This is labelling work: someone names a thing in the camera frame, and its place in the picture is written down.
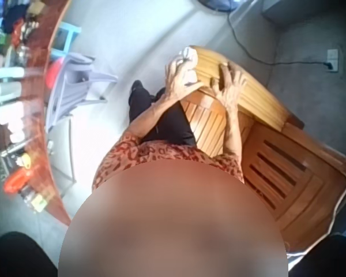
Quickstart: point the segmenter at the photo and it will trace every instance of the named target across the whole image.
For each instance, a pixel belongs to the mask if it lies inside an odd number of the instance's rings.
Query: white plastic chair
[[[45,131],[49,133],[51,129],[64,119],[70,119],[70,113],[79,106],[107,103],[104,98],[98,100],[86,100],[90,86],[95,82],[116,83],[117,76],[98,73],[93,71],[93,59],[77,53],[70,53],[66,56],[57,79],[51,91],[47,105]],[[66,192],[76,183],[74,179],[73,154],[71,144],[72,126],[69,121],[69,154],[70,169],[72,176],[68,176],[60,169],[52,166],[53,170],[59,172],[63,177],[72,183],[61,193],[63,197]]]

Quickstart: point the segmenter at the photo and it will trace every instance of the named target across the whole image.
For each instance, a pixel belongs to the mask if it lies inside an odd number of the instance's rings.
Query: white container
[[[12,143],[21,143],[24,140],[25,140],[25,134],[23,131],[19,131],[17,133],[10,135],[10,141]]]
[[[7,128],[12,133],[17,133],[17,132],[20,132],[24,129],[24,123],[23,123],[22,119],[18,118],[18,119],[10,121]]]
[[[23,78],[25,75],[24,68],[0,68],[0,79],[3,78]]]
[[[0,83],[0,103],[19,98],[22,94],[20,82]]]
[[[5,125],[18,118],[24,117],[24,104],[17,101],[11,104],[0,106],[0,124]]]

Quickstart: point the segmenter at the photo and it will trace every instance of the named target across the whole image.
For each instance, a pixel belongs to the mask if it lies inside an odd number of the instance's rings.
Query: orange patterned blouse
[[[139,138],[125,133],[101,162],[93,180],[92,189],[97,189],[102,183],[122,170],[161,159],[182,159],[206,163],[224,170],[244,183],[238,157],[234,154],[222,154],[210,158],[193,146],[172,145],[165,141],[148,141],[140,144]]]

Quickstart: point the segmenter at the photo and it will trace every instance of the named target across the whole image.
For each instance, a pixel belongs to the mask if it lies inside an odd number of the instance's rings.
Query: foot
[[[137,88],[143,88],[142,82],[140,80],[136,80],[132,84],[131,92],[135,91]]]

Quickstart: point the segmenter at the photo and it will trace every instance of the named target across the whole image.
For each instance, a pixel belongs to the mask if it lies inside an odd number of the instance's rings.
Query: red object
[[[31,169],[21,167],[6,179],[4,183],[4,192],[18,193],[32,176],[33,171]]]
[[[64,61],[64,58],[57,59],[48,67],[45,83],[49,89],[52,89],[54,87],[59,71],[62,68],[63,61]]]
[[[24,24],[23,18],[17,20],[13,25],[13,32],[12,32],[12,45],[14,45],[15,48],[18,47],[18,45],[21,43],[21,29]]]

